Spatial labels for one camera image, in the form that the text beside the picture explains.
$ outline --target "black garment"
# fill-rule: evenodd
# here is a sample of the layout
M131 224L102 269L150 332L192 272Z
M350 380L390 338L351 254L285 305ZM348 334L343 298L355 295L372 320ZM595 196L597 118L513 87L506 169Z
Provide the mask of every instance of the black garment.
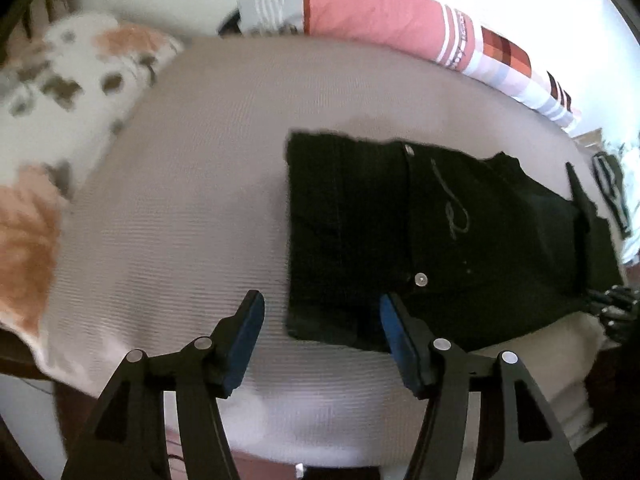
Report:
M388 351L381 294L469 351L585 308L621 283L609 225L567 170L574 202L516 158L293 133L289 334ZM416 284L424 273L426 286Z
M613 218L618 224L623 238L629 238L633 233L629 209L626 207L624 174L615 156L606 152L598 152L591 157L593 176L600 192L609 206Z

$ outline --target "white textured blanket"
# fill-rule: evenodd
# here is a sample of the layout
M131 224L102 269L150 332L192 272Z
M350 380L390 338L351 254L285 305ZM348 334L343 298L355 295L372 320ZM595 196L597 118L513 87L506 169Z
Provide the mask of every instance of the white textured blanket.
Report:
M79 194L39 364L97 395L127 351L176 351L257 288L266 298L262 333L244 383L220 402L231 446L317 465L405 460L425 406L391 357L285 334L290 128L404 137L479 157L504 150L567 197L570 161L607 213L573 142L479 82L373 46L199 40L143 99ZM520 355L577 434L579 383L601 342L596 320L574 315L500 348Z

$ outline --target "striped pillowcase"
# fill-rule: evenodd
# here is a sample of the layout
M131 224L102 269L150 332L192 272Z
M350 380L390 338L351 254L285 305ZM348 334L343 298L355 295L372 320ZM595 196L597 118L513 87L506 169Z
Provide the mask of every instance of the striped pillowcase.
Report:
M381 44L481 81L572 130L580 110L519 46L435 0L239 0L243 33Z

